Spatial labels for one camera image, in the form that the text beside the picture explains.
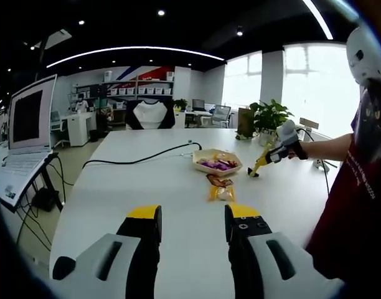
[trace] bowl of snacks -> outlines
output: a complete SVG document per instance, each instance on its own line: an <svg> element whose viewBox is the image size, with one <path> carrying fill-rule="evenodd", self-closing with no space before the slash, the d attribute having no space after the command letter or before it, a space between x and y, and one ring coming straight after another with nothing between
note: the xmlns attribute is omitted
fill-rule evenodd
<svg viewBox="0 0 381 299"><path fill-rule="evenodd" d="M202 149L193 153L193 165L195 169L216 176L227 176L236 173L243 164L239 158L226 151L219 149Z"/></svg>

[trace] ceiling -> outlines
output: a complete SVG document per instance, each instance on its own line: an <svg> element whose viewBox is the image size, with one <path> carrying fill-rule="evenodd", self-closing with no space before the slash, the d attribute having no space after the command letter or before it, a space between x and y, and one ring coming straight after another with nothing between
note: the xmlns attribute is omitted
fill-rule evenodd
<svg viewBox="0 0 381 299"><path fill-rule="evenodd" d="M335 41L345 42L355 28L326 0L313 0ZM225 61L167 50L115 50L46 65L91 50L152 45L193 50L225 60L284 44L327 40L302 0L243 1L237 5L208 1L28 0L0 3L0 99L49 74L68 75L120 65L192 64L206 71ZM159 9L166 14L158 16ZM236 35L242 26L244 35ZM44 52L31 50L65 29L72 38Z"/></svg>

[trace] white cabinet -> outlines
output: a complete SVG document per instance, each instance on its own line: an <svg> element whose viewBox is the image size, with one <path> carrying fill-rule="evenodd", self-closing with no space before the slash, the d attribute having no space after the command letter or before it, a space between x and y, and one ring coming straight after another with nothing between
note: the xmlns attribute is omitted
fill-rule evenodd
<svg viewBox="0 0 381 299"><path fill-rule="evenodd" d="M96 129L95 113L66 116L70 146L83 146L90 139L90 130Z"/></svg>
<svg viewBox="0 0 381 299"><path fill-rule="evenodd" d="M184 112L174 112L176 119L176 124L172 127L173 129L184 129L185 128L185 113Z"/></svg>

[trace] storage box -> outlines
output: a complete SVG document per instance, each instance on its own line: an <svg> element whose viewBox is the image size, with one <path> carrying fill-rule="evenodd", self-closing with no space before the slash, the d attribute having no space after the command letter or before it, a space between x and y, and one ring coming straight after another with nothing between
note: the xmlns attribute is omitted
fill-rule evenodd
<svg viewBox="0 0 381 299"><path fill-rule="evenodd" d="M112 75L113 75L113 72L111 70L108 70L107 72L105 72L105 76L103 77L103 81L104 82L110 82Z"/></svg>
<svg viewBox="0 0 381 299"><path fill-rule="evenodd" d="M174 72L167 72L167 81L174 81Z"/></svg>

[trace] green leaves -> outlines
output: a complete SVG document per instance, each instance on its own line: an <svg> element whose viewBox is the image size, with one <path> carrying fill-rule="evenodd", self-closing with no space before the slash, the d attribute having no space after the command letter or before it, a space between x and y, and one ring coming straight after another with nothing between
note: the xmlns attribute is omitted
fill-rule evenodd
<svg viewBox="0 0 381 299"><path fill-rule="evenodd" d="M187 105L188 105L188 101L185 100L184 98L180 100L174 100L174 106L180 107L181 110L185 110Z"/></svg>
<svg viewBox="0 0 381 299"><path fill-rule="evenodd" d="M250 109L255 112L254 127L258 132L264 129L276 130L289 116L294 116L288 111L288 107L282 106L274 99L271 100L271 104L252 103Z"/></svg>

